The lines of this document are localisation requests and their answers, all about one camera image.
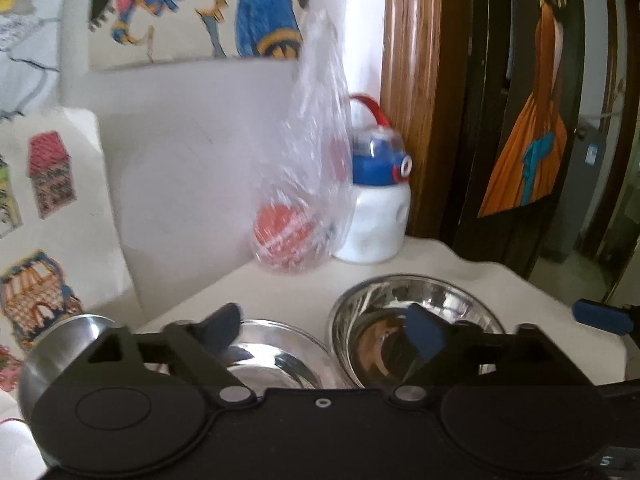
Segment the deep stainless steel bowl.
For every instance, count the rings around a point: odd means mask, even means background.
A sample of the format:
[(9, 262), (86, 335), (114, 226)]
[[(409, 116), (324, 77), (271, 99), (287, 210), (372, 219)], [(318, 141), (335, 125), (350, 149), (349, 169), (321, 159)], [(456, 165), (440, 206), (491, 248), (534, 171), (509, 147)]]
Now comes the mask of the deep stainless steel bowl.
[(85, 313), (47, 328), (27, 352), (18, 380), (17, 403), (28, 424), (32, 411), (52, 382), (91, 346), (104, 330), (118, 324), (102, 315)]

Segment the girl with fan drawing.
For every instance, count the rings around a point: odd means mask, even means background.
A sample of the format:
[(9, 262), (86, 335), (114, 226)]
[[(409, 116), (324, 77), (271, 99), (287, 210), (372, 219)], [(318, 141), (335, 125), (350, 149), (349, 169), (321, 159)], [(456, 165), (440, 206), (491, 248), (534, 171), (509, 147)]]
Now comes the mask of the girl with fan drawing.
[(1, 119), (58, 104), (64, 0), (1, 0)]

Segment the steel plate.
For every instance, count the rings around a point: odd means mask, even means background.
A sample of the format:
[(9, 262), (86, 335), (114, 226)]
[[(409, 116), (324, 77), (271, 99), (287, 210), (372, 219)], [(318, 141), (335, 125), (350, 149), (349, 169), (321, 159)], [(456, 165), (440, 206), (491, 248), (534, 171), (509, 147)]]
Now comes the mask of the steel plate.
[[(172, 355), (157, 353), (146, 362), (152, 370), (177, 376)], [(328, 350), (299, 328), (269, 320), (241, 321), (238, 338), (219, 358), (256, 396), (268, 389), (344, 389)]]
[(491, 310), (458, 286), (418, 274), (370, 278), (336, 300), (326, 324), (326, 341), (349, 385), (397, 386), (424, 364), (404, 330), (406, 311), (414, 304), (450, 324), (504, 332)]

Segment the orange dress figure poster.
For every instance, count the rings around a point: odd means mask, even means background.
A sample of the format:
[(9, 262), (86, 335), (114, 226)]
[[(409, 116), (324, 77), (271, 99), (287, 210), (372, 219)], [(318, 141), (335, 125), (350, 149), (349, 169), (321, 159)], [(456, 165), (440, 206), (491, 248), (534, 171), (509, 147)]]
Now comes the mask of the orange dress figure poster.
[(491, 171), (480, 218), (553, 192), (567, 144), (560, 113), (564, 32), (570, 0), (537, 0), (532, 90)]

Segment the girl with teddy drawing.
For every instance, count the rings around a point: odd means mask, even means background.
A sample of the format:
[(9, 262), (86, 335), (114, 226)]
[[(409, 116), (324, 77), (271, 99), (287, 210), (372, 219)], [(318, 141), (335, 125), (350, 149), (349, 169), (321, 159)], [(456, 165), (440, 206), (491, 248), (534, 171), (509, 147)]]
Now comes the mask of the girl with teddy drawing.
[(92, 0), (95, 70), (192, 58), (297, 58), (309, 0)]

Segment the red ball in bag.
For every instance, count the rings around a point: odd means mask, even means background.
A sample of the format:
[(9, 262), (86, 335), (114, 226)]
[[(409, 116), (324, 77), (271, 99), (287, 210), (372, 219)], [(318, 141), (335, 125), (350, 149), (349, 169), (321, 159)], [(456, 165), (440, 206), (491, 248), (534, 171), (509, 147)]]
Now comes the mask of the red ball in bag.
[(254, 220), (256, 258), (276, 269), (300, 266), (309, 250), (312, 222), (301, 206), (271, 204), (259, 208)]

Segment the white blue water bottle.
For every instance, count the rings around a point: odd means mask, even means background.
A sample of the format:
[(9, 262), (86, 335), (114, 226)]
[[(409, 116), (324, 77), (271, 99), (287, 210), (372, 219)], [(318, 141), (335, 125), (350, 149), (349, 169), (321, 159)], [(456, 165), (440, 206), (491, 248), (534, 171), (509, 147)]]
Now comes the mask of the white blue water bottle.
[(378, 102), (366, 94), (350, 99), (371, 115), (371, 125), (352, 134), (354, 209), (338, 260), (375, 264), (394, 258), (404, 244), (411, 203), (412, 157)]

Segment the wooden door frame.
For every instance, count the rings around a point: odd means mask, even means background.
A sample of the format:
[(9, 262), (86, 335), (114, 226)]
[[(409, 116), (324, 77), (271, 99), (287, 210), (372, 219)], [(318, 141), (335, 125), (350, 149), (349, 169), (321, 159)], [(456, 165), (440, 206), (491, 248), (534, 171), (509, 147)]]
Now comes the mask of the wooden door frame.
[(427, 159), (432, 143), (442, 0), (385, 0), (382, 110), (413, 158), (408, 234), (432, 237)]

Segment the houses drawing paper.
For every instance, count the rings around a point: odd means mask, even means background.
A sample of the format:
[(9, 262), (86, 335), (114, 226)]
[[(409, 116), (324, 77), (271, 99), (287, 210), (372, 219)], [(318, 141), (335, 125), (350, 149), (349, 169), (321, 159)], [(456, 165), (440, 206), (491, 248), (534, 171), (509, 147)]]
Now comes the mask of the houses drawing paper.
[(144, 322), (116, 231), (98, 118), (59, 107), (2, 122), (2, 394), (17, 396), (43, 332), (89, 312)]

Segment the white printed tablecloth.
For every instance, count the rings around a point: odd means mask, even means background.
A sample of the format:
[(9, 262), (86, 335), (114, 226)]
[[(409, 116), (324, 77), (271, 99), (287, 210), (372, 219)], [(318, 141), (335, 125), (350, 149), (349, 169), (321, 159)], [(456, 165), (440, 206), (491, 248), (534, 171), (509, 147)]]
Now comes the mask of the white printed tablecloth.
[(227, 302), (247, 318), (294, 325), (323, 340), (326, 321), (339, 296), (369, 278), (421, 274), (454, 284), (479, 299), (505, 330), (538, 325), (595, 384), (621, 382), (627, 352), (620, 337), (577, 323), (570, 308), (498, 263), (471, 262), (437, 240), (408, 237), (400, 253), (386, 262), (358, 266), (332, 259), (302, 274), (279, 274), (256, 262), (244, 264), (177, 307), (143, 325), (157, 332), (175, 321), (199, 321)]

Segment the clear plastic bag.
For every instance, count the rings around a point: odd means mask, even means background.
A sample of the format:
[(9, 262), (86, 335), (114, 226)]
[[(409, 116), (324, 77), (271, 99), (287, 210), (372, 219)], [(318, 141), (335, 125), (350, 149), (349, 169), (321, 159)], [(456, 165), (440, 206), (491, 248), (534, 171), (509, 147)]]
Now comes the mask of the clear plastic bag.
[(262, 206), (301, 206), (314, 222), (298, 273), (342, 247), (354, 209), (352, 113), (337, 31), (325, 10), (308, 15), (288, 114), (258, 158), (256, 214)]

